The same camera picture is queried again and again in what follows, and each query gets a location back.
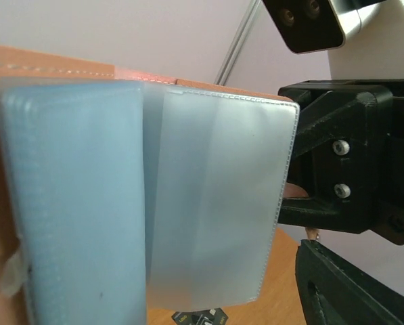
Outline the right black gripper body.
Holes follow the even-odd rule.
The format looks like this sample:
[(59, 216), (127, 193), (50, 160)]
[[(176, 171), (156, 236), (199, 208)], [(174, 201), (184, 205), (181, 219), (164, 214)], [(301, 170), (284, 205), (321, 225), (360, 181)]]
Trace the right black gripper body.
[(392, 92), (391, 129), (386, 140), (378, 189), (379, 220), (374, 232), (404, 245), (404, 80), (389, 81)]

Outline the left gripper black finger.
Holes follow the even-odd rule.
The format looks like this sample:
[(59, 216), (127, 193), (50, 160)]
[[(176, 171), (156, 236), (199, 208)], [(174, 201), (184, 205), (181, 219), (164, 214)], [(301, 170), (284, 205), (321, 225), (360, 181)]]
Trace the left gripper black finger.
[(302, 240), (295, 277), (307, 324), (404, 324), (404, 297), (316, 240)]

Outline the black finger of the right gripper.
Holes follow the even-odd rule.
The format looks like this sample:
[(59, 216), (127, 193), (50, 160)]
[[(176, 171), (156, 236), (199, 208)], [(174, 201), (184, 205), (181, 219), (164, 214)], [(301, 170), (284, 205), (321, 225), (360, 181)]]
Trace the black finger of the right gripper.
[(374, 223), (390, 91), (327, 91), (300, 114), (288, 181), (308, 193), (282, 203), (279, 222), (360, 234)]
[(304, 81), (281, 87), (278, 95), (290, 98), (306, 107), (317, 98), (330, 91), (346, 93), (371, 93), (377, 103), (391, 104), (391, 90), (381, 81), (366, 80), (335, 80), (335, 81)]

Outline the pink leather card holder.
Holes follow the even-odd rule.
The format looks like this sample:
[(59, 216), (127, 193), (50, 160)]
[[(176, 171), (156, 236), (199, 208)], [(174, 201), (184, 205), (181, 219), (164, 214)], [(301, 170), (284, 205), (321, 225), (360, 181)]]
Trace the pink leather card holder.
[(0, 324), (258, 299), (299, 112), (0, 46)]

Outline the right aluminium corner post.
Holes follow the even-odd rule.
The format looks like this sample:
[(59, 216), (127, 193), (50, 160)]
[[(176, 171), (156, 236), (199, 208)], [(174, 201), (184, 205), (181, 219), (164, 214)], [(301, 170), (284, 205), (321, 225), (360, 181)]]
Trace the right aluminium corner post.
[(235, 66), (243, 46), (250, 34), (254, 22), (259, 14), (261, 0), (252, 0), (241, 19), (240, 25), (236, 30), (235, 36), (229, 46), (227, 54), (215, 78), (215, 85), (224, 86), (227, 84), (230, 74)]

